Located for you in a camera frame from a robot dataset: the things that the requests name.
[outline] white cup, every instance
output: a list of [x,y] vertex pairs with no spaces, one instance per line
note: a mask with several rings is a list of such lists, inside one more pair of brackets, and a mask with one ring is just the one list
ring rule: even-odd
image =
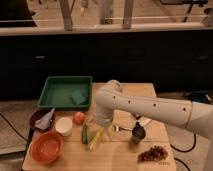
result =
[[60,118],[55,124],[55,129],[62,136],[69,136],[72,133],[72,120],[68,117]]

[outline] brown bowl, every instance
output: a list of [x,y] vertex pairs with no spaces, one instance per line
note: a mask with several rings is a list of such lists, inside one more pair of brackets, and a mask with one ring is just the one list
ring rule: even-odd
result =
[[51,109],[40,109],[40,110],[37,110],[33,115],[32,117],[30,118],[30,128],[32,129],[36,129],[36,130],[39,130],[41,132],[45,132],[45,131],[48,131],[50,130],[52,127],[53,127],[53,123],[54,123],[54,120],[55,120],[55,114],[53,113],[53,116],[50,120],[50,125],[48,128],[42,130],[42,129],[39,129],[39,128],[36,128],[35,127],[35,122],[39,119],[41,119],[46,113],[50,112]]

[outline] green sponge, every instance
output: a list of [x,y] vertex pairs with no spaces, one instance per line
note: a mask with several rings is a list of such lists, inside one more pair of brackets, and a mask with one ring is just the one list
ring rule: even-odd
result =
[[74,91],[71,93],[71,98],[76,105],[85,104],[87,98],[82,95],[80,91]]

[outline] small cup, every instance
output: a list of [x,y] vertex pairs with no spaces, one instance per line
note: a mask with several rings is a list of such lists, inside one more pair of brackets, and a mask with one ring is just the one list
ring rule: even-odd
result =
[[140,125],[139,122],[136,122],[135,127],[132,130],[132,142],[134,144],[139,144],[145,136],[146,132],[144,128]]
[[62,136],[69,136],[72,133],[72,120],[68,117],[60,118],[56,122],[55,129]]

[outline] orange bowl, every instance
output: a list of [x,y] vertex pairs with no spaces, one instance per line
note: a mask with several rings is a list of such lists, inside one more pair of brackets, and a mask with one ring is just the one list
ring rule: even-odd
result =
[[56,132],[46,132],[40,135],[30,146],[30,156],[40,164],[55,161],[63,146],[62,137]]

